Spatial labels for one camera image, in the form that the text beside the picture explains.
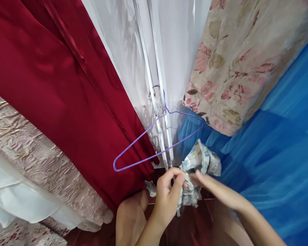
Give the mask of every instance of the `blue tulle fabric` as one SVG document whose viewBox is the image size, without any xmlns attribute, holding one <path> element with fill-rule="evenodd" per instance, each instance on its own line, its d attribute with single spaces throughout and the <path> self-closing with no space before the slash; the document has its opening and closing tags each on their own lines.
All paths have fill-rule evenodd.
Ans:
<svg viewBox="0 0 308 246">
<path fill-rule="evenodd" d="M 199 127 L 186 117 L 178 139 Z M 205 123 L 177 154 L 185 158 L 198 138 L 221 158 L 219 181 L 246 197 L 287 245 L 308 245 L 308 44 L 233 137 Z"/>
</svg>

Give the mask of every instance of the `red dress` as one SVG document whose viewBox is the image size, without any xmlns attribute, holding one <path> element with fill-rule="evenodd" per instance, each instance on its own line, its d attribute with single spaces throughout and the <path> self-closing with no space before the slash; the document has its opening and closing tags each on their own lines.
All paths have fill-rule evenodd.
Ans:
<svg viewBox="0 0 308 246">
<path fill-rule="evenodd" d="M 151 179 L 150 162 L 113 170 L 144 128 L 81 0 L 0 0 L 0 96 L 71 159 L 113 211 Z M 145 135 L 117 167 L 154 154 Z"/>
</svg>

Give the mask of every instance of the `purple wire hanger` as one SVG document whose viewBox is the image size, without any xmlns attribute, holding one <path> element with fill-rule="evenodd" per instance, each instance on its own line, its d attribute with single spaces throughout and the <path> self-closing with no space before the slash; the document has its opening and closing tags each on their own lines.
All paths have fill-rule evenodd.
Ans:
<svg viewBox="0 0 308 246">
<path fill-rule="evenodd" d="M 194 116 L 194 115 L 192 115 L 192 114 L 183 113 L 183 112 L 180 112 L 180 111 L 173 111 L 173 112 L 170 112 L 169 109 L 167 108 L 167 104 L 166 104 L 166 102 L 165 102 L 165 91 L 164 91 L 164 90 L 163 90 L 163 99 L 164 99 L 164 108 L 165 108 L 165 113 L 164 113 L 164 115 L 158 117 L 158 118 L 154 121 L 154 123 L 151 125 L 150 128 L 148 128 L 142 135 L 140 135 L 135 141 L 132 142 L 132 144 L 130 144 L 124 151 L 122 151 L 121 154 L 119 154 L 119 155 L 115 158 L 115 160 L 113 161 L 113 168 L 114 168 L 114 171 L 120 172 L 120 171 L 126 170 L 126 169 L 131 168 L 131 167 L 133 167 L 133 166 L 135 166 L 135 165 L 138 165 L 138 164 L 140 164 L 140 163 L 143 163 L 143 162 L 145 162 L 145 161 L 148 161 L 148 160 L 152 159 L 153 157 L 156 157 L 156 156 L 158 156 L 158 155 L 160 155 L 160 154 L 162 154 L 162 153 L 164 153 L 164 152 L 167 152 L 169 149 L 171 149 L 171 148 L 173 148 L 174 146 L 180 144 L 181 142 L 184 142 L 186 139 L 190 138 L 191 136 L 193 136 L 195 133 L 197 133 L 199 130 L 201 130 L 201 129 L 203 128 L 203 121 L 202 121 L 202 119 L 199 118 L 199 117 L 196 117 L 196 116 Z M 117 168 L 116 168 L 116 161 L 117 161 L 117 159 L 119 159 L 128 149 L 130 149 L 130 147 L 131 147 L 132 145 L 135 144 L 135 142 L 137 142 L 142 136 L 144 136 L 144 135 L 154 126 L 154 124 L 157 122 L 158 119 L 160 119 L 160 118 L 166 116 L 167 112 L 168 112 L 169 114 L 180 113 L 180 114 L 184 114 L 184 115 L 189 115 L 189 116 L 191 116 L 191 117 L 194 117 L 194 118 L 198 119 L 198 120 L 201 122 L 202 126 L 201 126 L 198 130 L 194 131 L 191 135 L 185 137 L 183 140 L 180 140 L 178 143 L 175 143 L 174 145 L 172 145 L 172 146 L 169 147 L 168 149 L 166 149 L 166 150 L 164 150 L 164 151 L 162 151 L 162 152 L 160 152 L 160 153 L 158 153 L 158 154 L 156 154 L 156 155 L 153 155 L 153 156 L 151 156 L 151 157 L 148 157 L 148 158 L 146 158 L 146 159 L 144 159 L 144 160 L 142 160 L 142 161 L 139 161 L 139 162 L 136 162 L 136 163 L 131 164 L 131 165 L 129 165 L 129 166 L 126 166 L 126 167 L 117 169 Z"/>
</svg>

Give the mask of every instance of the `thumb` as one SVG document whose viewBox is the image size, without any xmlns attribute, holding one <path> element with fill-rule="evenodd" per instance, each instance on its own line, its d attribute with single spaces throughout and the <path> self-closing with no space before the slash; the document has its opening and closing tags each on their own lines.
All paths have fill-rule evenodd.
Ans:
<svg viewBox="0 0 308 246">
<path fill-rule="evenodd" d="M 203 186 L 210 192 L 214 190 L 214 183 L 216 182 L 214 178 L 210 177 L 209 175 L 201 174 L 199 170 L 196 170 L 195 175 L 198 183 L 200 183 L 201 186 Z"/>
<path fill-rule="evenodd" d="M 171 201 L 175 204 L 177 204 L 179 201 L 180 191 L 184 181 L 185 181 L 185 175 L 179 174 L 175 179 L 174 185 L 172 186 L 171 191 L 169 193 Z"/>
</svg>

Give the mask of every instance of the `hand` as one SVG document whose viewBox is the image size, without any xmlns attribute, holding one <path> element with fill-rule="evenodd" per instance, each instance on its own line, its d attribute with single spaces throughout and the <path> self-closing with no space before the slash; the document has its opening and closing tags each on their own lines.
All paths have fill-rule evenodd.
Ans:
<svg viewBox="0 0 308 246">
<path fill-rule="evenodd" d="M 174 176 L 177 177 L 170 190 L 171 179 Z M 155 220 L 163 230 L 168 226 L 177 212 L 180 191 L 184 180 L 184 172 L 179 168 L 171 167 L 157 181 L 155 205 L 150 220 Z"/>
<path fill-rule="evenodd" d="M 241 194 L 228 188 L 209 175 L 201 174 L 198 170 L 194 174 L 191 174 L 190 178 L 192 182 L 210 191 L 221 203 L 235 211 L 244 208 L 247 202 Z"/>
</svg>

